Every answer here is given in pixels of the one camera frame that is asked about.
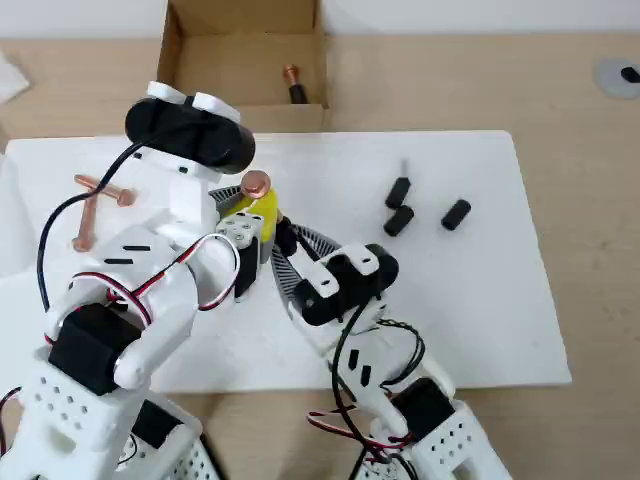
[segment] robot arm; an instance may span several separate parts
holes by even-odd
[[[450,377],[419,348],[419,334],[388,320],[385,290],[398,275],[395,259],[377,245],[342,247],[306,227],[283,225],[314,260],[296,269],[296,249],[287,244],[274,250],[276,284],[289,316],[354,405],[374,417],[366,441],[391,447],[368,448],[355,478],[510,479],[472,411],[454,398]],[[415,352],[421,352],[418,362]],[[318,415],[309,421],[326,429]],[[405,462],[392,455],[392,440],[403,447]],[[374,458],[376,451],[384,452],[387,464]]]

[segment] yellow object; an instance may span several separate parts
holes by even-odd
[[[229,211],[229,215],[238,213],[249,207],[248,213],[254,213],[264,217],[264,227],[260,235],[260,243],[267,243],[276,233],[276,223],[278,221],[278,196],[272,188],[262,198],[254,200],[253,198],[244,197]]]

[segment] white paper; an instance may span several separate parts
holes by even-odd
[[[0,104],[6,103],[29,87],[20,69],[10,64],[0,52]]]
[[[36,229],[53,207],[78,193],[73,175],[101,175],[128,145],[123,138],[21,140],[9,144],[21,171],[27,209]],[[399,237],[382,225],[384,199],[410,159],[416,212]],[[415,325],[459,387],[546,385],[571,380],[553,298],[538,249],[518,160],[505,132],[397,132],[257,136],[251,168],[269,172],[282,210],[336,241],[379,243],[400,262],[388,290],[393,318]],[[240,176],[224,177],[223,185]],[[168,177],[127,162],[114,183],[140,192],[133,209],[101,202],[97,236],[106,241],[166,205]],[[458,198],[472,211],[455,232],[440,219]],[[82,261],[69,240],[80,210],[54,227],[47,279],[55,294]],[[35,276],[3,286],[9,325],[0,338],[2,389],[14,386],[24,355],[41,339]],[[29,304],[28,311],[24,305]],[[192,338],[156,373],[163,391],[247,391],[325,388],[326,365],[298,334],[276,292],[270,265],[250,297],[232,309],[199,314]]]

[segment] copper screw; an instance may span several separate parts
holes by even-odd
[[[251,170],[245,173],[240,183],[240,191],[245,197],[259,199],[271,190],[271,178],[262,170]]]
[[[83,187],[90,188],[91,190],[96,188],[98,183],[100,183],[99,180],[87,175],[76,175],[75,181]],[[136,201],[136,194],[132,190],[118,188],[111,184],[108,184],[100,193],[107,197],[115,198],[118,206],[120,207],[130,207]]]
[[[80,230],[78,236],[73,239],[73,249],[76,252],[88,252],[93,248],[96,241],[94,227],[96,224],[96,210],[98,207],[98,196],[93,195],[84,201],[82,219],[80,220]]]
[[[284,78],[292,87],[298,85],[300,83],[300,69],[292,63],[285,65]]]

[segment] cardboard box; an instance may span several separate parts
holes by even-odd
[[[291,105],[285,64],[309,105]],[[158,81],[215,95],[255,132],[323,130],[325,32],[317,0],[169,0]]]

